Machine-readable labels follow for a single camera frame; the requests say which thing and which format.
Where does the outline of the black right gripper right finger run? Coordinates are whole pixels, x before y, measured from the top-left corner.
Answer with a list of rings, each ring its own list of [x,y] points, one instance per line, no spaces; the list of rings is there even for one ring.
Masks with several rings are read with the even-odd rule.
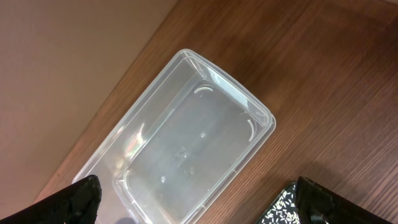
[[[301,224],[391,224],[306,177],[297,179],[295,206]]]

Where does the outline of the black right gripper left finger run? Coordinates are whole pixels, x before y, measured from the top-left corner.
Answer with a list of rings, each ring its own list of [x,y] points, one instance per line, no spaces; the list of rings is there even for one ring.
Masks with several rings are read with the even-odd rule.
[[[94,224],[102,189],[89,175],[53,195],[1,220],[1,224]]]

